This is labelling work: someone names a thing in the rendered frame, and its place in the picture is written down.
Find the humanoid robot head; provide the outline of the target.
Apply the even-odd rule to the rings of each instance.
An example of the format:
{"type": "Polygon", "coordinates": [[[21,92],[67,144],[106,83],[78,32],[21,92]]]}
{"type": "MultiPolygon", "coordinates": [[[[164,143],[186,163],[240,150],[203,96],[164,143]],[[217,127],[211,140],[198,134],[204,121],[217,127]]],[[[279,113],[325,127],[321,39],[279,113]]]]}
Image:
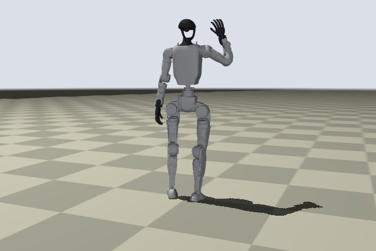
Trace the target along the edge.
{"type": "Polygon", "coordinates": [[[195,23],[190,19],[184,19],[180,21],[179,29],[181,30],[182,35],[183,35],[183,42],[180,44],[180,46],[193,45],[191,40],[194,38],[194,35],[195,35],[195,30],[196,30],[195,23]],[[188,32],[189,30],[193,30],[193,35],[190,38],[186,38],[184,35],[184,31],[188,32]]]}

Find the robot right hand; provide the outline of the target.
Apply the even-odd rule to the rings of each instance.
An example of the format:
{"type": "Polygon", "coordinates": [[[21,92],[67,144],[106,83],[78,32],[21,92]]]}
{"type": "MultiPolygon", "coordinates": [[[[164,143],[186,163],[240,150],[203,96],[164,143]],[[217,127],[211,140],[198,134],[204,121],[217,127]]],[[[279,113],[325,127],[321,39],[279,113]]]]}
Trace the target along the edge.
{"type": "Polygon", "coordinates": [[[217,27],[216,27],[216,25],[213,23],[213,22],[211,22],[213,25],[214,25],[214,27],[215,27],[215,29],[216,29],[216,31],[214,31],[212,28],[210,28],[215,34],[217,34],[217,36],[219,36],[219,42],[220,42],[220,44],[222,45],[222,39],[224,39],[224,38],[226,38],[226,36],[224,35],[224,33],[225,33],[225,28],[224,28],[224,25],[223,25],[223,21],[221,20],[221,19],[216,19],[216,20],[213,20],[215,23],[216,23],[216,25],[217,25],[217,27]],[[218,23],[219,23],[219,25],[218,25],[218,23]],[[222,26],[222,27],[221,27],[222,26]]]}

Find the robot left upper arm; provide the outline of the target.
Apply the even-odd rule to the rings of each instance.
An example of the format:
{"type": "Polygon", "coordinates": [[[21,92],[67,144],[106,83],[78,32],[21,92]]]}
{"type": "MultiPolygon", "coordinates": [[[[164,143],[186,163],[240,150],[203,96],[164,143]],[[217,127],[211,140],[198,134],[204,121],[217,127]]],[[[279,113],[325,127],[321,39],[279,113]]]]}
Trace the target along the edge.
{"type": "Polygon", "coordinates": [[[173,48],[167,48],[163,51],[162,74],[160,76],[161,82],[168,83],[170,81],[169,70],[172,62],[172,49],[173,48]]]}

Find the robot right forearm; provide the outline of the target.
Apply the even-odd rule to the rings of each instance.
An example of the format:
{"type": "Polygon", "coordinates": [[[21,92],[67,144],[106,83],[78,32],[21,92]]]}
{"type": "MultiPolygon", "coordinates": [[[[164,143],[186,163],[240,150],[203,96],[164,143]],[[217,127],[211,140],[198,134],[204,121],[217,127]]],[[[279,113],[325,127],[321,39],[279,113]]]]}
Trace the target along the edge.
{"type": "Polygon", "coordinates": [[[225,57],[226,56],[226,59],[228,62],[232,62],[233,61],[233,53],[231,51],[231,43],[226,39],[222,39],[222,46],[223,46],[223,56],[225,57]]]}

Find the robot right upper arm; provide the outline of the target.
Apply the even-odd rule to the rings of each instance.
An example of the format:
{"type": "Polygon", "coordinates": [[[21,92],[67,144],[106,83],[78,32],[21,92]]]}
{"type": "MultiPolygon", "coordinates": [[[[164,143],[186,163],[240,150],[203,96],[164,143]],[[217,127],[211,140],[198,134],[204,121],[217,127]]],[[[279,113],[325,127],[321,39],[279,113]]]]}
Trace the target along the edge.
{"type": "Polygon", "coordinates": [[[226,56],[214,50],[210,45],[199,46],[199,52],[204,58],[211,58],[216,62],[221,63],[223,66],[229,66],[232,62],[228,62],[226,56]]]}

